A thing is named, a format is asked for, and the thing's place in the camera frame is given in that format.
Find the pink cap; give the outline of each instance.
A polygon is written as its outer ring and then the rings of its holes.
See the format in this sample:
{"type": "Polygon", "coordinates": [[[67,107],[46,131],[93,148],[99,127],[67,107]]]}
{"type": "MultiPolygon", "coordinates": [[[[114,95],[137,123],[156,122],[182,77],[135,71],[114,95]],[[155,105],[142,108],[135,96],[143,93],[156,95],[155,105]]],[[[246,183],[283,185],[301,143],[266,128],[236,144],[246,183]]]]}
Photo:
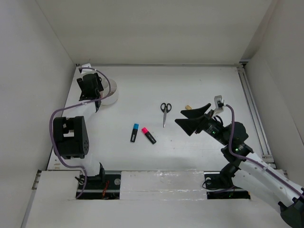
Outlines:
{"type": "Polygon", "coordinates": [[[147,132],[148,132],[148,129],[147,128],[142,128],[142,132],[144,133],[144,134],[146,134],[147,132]]]}

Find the white tabletop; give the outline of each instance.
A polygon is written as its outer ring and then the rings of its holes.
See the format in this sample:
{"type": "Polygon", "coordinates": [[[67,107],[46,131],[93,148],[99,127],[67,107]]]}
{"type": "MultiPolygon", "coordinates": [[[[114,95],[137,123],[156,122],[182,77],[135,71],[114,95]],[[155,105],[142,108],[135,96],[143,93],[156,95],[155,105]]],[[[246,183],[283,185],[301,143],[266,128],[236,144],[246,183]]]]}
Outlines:
{"type": "MultiPolygon", "coordinates": [[[[175,122],[186,105],[199,108],[214,106],[214,96],[222,95],[235,110],[236,121],[246,127],[246,143],[261,154],[261,147],[235,67],[219,66],[101,66],[96,67],[113,79],[119,89],[116,103],[103,106],[86,122],[90,141],[89,153],[106,170],[221,170],[227,161],[223,146],[202,132],[189,137],[175,122]],[[171,103],[166,127],[162,127],[161,103],[171,103]],[[136,142],[131,143],[134,123],[139,124],[136,142]],[[148,128],[157,143],[151,144],[140,131],[148,128]]],[[[66,106],[77,103],[80,88],[76,70],[66,106]]],[[[224,125],[231,122],[231,112],[220,114],[224,125]]],[[[66,169],[52,152],[49,170],[66,169]]]]}

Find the scissors handle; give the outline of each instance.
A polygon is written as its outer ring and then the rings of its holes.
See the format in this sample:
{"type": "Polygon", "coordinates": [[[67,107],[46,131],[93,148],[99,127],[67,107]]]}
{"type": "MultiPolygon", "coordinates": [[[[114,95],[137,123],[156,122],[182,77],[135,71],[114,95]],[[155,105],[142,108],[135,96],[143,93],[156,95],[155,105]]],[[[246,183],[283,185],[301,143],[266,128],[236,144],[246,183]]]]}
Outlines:
{"type": "Polygon", "coordinates": [[[169,111],[171,111],[171,109],[172,109],[172,106],[171,106],[171,104],[170,103],[162,103],[161,104],[161,110],[162,110],[162,112],[165,112],[165,111],[167,111],[167,113],[169,112],[169,111]]]}

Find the yellow object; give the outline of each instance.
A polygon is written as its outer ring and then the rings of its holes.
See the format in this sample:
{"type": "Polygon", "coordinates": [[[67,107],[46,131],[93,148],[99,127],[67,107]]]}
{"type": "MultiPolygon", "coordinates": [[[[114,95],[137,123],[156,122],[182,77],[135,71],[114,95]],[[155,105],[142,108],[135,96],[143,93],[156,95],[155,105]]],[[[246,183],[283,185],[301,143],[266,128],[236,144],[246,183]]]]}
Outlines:
{"type": "Polygon", "coordinates": [[[185,107],[185,109],[191,110],[192,108],[191,108],[189,105],[187,105],[187,106],[185,107]]]}

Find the black marker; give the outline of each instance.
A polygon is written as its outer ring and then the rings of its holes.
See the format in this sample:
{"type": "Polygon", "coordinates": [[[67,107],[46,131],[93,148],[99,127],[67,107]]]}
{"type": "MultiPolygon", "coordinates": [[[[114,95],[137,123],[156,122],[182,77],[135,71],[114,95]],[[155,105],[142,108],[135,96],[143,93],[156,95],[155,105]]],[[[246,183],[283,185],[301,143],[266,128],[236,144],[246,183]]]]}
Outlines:
{"type": "Polygon", "coordinates": [[[135,142],[137,130],[138,130],[138,124],[135,123],[133,130],[132,130],[131,140],[130,140],[130,142],[132,142],[132,143],[135,142]]]}
{"type": "Polygon", "coordinates": [[[156,143],[156,140],[153,138],[153,136],[150,134],[150,132],[148,131],[147,128],[145,128],[145,127],[142,128],[142,132],[149,139],[149,141],[152,142],[152,144],[156,143]]]}

